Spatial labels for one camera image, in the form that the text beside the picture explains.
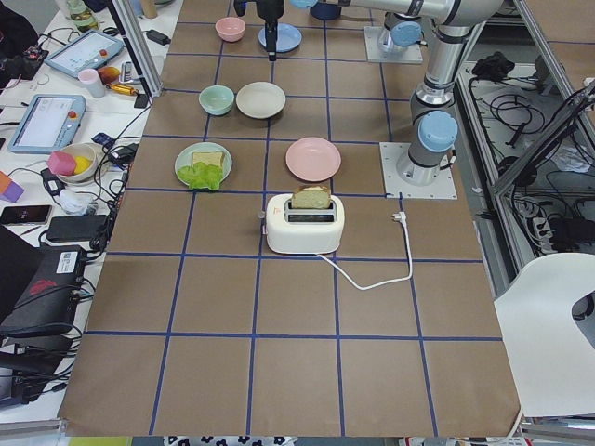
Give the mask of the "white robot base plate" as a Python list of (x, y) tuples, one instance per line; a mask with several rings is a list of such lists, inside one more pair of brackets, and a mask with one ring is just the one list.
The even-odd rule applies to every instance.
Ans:
[(394, 199), (456, 200), (456, 186), (448, 159), (427, 168), (409, 157), (409, 143), (380, 142), (385, 195)]

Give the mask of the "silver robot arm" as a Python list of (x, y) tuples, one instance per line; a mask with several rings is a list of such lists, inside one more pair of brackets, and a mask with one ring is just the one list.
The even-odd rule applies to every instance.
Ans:
[[(409, 20), (389, 27), (390, 39), (396, 46), (410, 46), (421, 39), (421, 28), (416, 23), (423, 1), (329, 1), (342, 7), (361, 7), (383, 10)], [(277, 59), (278, 20), (284, 14), (283, 1), (256, 1), (258, 16), (265, 22), (265, 48), (269, 61)]]
[(452, 93), (463, 53), (474, 28), (492, 17), (500, 1), (352, 1), (353, 7), (421, 16), (433, 20), (434, 40), (424, 79), (411, 97), (415, 139), (397, 162), (399, 176), (415, 186), (434, 181), (440, 162), (450, 150), (458, 124), (450, 108)]

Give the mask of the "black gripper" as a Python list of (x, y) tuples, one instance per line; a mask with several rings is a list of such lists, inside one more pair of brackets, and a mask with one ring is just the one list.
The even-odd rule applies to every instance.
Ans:
[(266, 34), (273, 39), (267, 41), (269, 61), (277, 60), (276, 38), (278, 20), (284, 14), (283, 0), (257, 0), (258, 16), (265, 21)]

